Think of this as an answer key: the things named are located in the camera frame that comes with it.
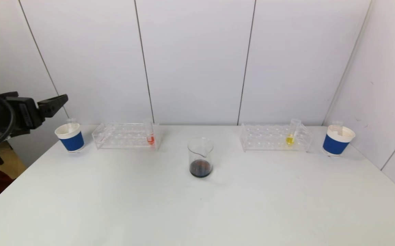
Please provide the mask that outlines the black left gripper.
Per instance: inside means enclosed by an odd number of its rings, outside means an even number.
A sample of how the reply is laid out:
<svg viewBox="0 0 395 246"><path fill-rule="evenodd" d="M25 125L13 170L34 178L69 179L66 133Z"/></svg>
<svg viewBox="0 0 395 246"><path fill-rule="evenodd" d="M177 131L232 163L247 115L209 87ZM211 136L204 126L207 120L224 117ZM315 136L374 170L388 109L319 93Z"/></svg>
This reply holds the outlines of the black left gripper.
<svg viewBox="0 0 395 246"><path fill-rule="evenodd" d="M29 134L52 118L68 102L63 94L37 103L32 98L19 97L18 92L0 94L0 143L9 138Z"/></svg>

